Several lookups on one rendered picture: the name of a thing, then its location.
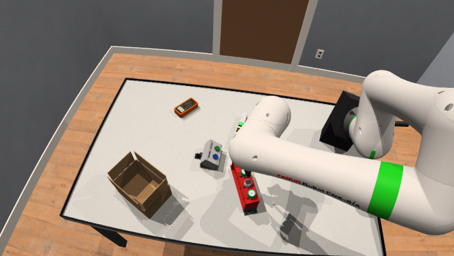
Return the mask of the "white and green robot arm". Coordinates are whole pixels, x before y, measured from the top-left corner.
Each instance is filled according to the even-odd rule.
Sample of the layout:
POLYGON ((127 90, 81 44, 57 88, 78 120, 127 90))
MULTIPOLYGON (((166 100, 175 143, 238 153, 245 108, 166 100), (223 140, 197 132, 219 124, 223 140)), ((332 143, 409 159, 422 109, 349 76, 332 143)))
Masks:
POLYGON ((232 162, 420 233, 454 230, 454 88, 412 83, 386 70, 370 73, 359 106, 344 119, 345 133, 364 158, 280 139, 290 120, 286 101, 260 99, 230 140, 232 162), (413 168, 373 160, 391 149, 394 127, 409 125, 421 134, 413 168))

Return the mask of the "orange pocket multimeter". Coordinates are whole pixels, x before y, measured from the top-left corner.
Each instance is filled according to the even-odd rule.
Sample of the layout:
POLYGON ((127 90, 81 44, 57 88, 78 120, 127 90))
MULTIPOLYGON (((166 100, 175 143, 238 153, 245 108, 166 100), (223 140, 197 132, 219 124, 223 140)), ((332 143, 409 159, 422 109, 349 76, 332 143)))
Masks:
POLYGON ((184 117, 188 113, 192 112, 194 109, 198 108, 198 103, 190 98, 174 108, 174 112, 180 117, 184 117))

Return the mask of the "grey button panel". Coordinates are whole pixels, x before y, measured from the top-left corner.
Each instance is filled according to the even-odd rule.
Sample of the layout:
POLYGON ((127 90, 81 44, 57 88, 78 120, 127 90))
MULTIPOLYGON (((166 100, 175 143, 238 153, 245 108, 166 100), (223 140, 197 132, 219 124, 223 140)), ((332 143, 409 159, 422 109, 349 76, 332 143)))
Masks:
POLYGON ((217 170, 221 159, 223 145, 210 139, 204 145, 203 152, 196 153, 195 159, 201 159, 200 168, 217 170))

